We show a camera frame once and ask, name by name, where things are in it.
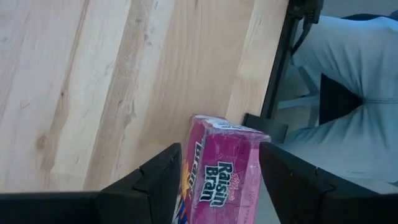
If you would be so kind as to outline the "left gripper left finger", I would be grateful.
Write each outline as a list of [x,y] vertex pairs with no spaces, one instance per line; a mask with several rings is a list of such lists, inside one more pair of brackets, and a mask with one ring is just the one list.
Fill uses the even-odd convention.
[[181,155],[173,143],[100,191],[1,194],[1,223],[171,223]]

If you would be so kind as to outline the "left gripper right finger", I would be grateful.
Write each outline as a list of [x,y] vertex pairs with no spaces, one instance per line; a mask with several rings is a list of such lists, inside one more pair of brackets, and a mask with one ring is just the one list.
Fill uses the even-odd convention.
[[347,180],[268,142],[261,172],[281,223],[397,223],[397,188]]

